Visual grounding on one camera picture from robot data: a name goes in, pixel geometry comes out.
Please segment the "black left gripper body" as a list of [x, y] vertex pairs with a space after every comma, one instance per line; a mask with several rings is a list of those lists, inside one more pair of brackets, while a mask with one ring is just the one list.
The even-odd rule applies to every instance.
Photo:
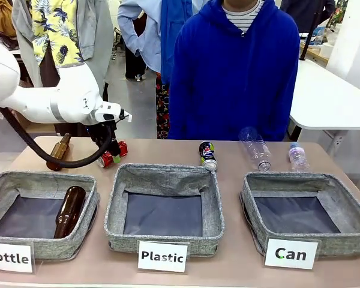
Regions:
[[106, 121], [95, 125], [87, 125], [86, 130], [92, 141], [100, 148], [107, 139], [116, 140], [116, 121]]

